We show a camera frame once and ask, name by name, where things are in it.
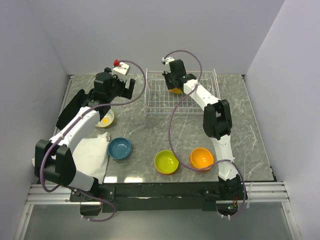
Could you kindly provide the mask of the white wire dish rack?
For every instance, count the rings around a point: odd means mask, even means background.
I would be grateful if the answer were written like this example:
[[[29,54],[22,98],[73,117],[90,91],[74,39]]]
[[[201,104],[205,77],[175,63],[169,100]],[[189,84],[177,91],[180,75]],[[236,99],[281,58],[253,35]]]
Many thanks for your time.
[[[185,96],[178,90],[168,90],[163,71],[146,70],[146,88],[144,92],[144,112],[147,115],[170,115],[174,107]],[[218,78],[215,69],[203,71],[200,84],[212,95],[220,98]],[[202,108],[188,97],[182,101],[175,115],[202,115]]]

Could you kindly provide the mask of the black base frame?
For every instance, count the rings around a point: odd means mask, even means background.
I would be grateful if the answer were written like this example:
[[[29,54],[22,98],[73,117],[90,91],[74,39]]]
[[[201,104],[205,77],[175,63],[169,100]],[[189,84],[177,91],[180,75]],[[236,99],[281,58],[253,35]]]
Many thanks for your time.
[[[99,187],[98,202],[93,209],[113,211],[202,210],[216,211],[219,201],[247,200],[242,184],[231,187],[213,182],[105,183]]]

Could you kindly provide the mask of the black cloth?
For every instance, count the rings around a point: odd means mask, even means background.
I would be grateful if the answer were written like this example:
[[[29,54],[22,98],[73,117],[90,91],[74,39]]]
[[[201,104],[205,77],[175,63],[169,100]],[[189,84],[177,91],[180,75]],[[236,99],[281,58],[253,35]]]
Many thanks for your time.
[[[62,130],[79,112],[83,102],[87,99],[87,94],[83,89],[79,90],[77,94],[66,105],[56,122],[56,127]]]

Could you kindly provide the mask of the right orange bowl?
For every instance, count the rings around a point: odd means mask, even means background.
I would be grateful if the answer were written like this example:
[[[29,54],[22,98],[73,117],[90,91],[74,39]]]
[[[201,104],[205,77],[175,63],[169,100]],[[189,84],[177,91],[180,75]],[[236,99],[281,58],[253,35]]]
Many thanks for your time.
[[[189,163],[194,169],[203,169],[202,172],[207,172],[211,168],[209,167],[214,163],[214,157],[212,153],[203,147],[197,147],[192,150],[189,155]]]

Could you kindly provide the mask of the aluminium rail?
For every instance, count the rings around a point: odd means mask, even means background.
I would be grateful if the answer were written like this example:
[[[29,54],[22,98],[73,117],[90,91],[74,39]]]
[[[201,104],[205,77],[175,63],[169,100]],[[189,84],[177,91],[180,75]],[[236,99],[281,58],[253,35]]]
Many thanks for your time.
[[[246,183],[249,203],[283,203],[290,198],[283,182],[249,182]],[[54,192],[46,192],[40,184],[31,185],[26,205],[79,205],[89,204],[88,201],[71,200],[71,190],[59,187]]]

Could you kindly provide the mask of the front lime green bowl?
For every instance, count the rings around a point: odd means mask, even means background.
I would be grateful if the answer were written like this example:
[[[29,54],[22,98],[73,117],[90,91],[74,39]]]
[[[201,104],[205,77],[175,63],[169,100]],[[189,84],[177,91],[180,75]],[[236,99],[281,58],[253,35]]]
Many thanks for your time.
[[[163,150],[156,154],[154,158],[155,169],[163,175],[171,175],[179,167],[179,161],[171,150]]]

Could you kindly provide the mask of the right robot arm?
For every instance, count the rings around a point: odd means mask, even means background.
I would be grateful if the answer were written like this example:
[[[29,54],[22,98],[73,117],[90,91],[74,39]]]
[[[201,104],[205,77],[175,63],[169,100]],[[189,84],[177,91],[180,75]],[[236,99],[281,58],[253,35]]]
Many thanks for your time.
[[[192,98],[203,110],[203,130],[213,143],[218,164],[219,193],[224,199],[231,199],[241,189],[241,177],[233,165],[231,129],[233,126],[230,104],[219,99],[201,85],[200,77],[188,74],[184,62],[173,57],[164,57],[163,76],[168,89],[179,89]]]

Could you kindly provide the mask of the large orange bowl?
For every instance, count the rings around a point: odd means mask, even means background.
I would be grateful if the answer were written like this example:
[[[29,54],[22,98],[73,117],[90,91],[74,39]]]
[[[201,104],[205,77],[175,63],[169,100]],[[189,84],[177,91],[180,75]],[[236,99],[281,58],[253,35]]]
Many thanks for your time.
[[[179,88],[175,87],[175,88],[172,88],[169,90],[171,93],[174,93],[174,94],[182,94],[183,91],[180,90]]]

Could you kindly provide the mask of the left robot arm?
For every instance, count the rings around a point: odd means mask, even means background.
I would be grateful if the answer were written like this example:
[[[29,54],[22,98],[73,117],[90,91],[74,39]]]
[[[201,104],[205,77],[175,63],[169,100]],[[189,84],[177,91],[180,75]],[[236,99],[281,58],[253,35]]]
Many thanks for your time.
[[[82,192],[88,201],[100,195],[98,178],[77,169],[73,153],[87,131],[103,119],[117,97],[126,98],[127,104],[135,102],[133,91],[135,80],[128,79],[129,60],[115,61],[113,68],[105,68],[94,79],[94,87],[85,94],[77,112],[60,132],[49,140],[39,140],[35,146],[34,174],[39,178],[44,191],[51,193],[55,187],[46,187],[46,181],[57,187]]]

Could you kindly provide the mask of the patterned white blue bowl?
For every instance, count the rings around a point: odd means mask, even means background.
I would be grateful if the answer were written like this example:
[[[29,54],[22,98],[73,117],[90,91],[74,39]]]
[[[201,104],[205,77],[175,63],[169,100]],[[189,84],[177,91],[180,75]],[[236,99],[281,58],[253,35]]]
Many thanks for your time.
[[[95,126],[98,128],[106,128],[110,126],[115,119],[114,112],[110,109],[106,115],[102,118],[101,121],[99,121]]]

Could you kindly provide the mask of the dark blue bowl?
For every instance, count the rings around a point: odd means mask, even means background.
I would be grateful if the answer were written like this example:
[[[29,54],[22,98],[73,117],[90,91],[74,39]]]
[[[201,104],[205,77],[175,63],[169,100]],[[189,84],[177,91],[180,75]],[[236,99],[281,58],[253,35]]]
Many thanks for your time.
[[[107,153],[115,160],[124,160],[132,151],[131,142],[124,137],[117,137],[110,141],[107,147]]]

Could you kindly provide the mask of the white paper towel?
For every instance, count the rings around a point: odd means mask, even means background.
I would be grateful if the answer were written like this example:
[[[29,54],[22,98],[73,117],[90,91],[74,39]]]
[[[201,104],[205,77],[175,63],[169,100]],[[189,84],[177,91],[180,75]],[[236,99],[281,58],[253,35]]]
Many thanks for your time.
[[[47,158],[43,178],[67,186],[79,171],[98,179],[98,183],[101,185],[107,171],[109,142],[110,134],[105,132],[96,138],[83,138],[74,152],[64,146],[55,146],[52,152],[57,155],[55,158],[52,156]]]

